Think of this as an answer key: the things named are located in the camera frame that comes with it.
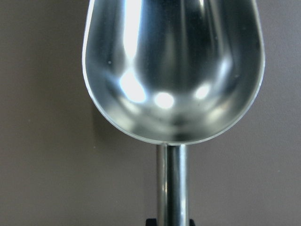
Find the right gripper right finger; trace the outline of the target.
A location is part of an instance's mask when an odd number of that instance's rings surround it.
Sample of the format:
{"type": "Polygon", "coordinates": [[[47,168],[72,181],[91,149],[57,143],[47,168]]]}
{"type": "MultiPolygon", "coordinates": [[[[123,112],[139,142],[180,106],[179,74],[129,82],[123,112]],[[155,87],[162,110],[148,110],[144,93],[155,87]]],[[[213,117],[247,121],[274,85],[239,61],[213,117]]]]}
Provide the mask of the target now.
{"type": "Polygon", "coordinates": [[[189,226],[195,226],[195,222],[193,219],[189,219],[189,226]]]}

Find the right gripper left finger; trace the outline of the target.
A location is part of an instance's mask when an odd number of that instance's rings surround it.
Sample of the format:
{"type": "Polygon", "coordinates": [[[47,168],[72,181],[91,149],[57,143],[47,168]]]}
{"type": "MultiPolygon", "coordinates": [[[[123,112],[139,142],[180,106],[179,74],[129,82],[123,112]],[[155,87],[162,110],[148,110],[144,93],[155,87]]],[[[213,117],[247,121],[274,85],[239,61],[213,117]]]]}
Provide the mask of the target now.
{"type": "Polygon", "coordinates": [[[156,218],[146,219],[145,226],[157,226],[157,219],[156,218]]]}

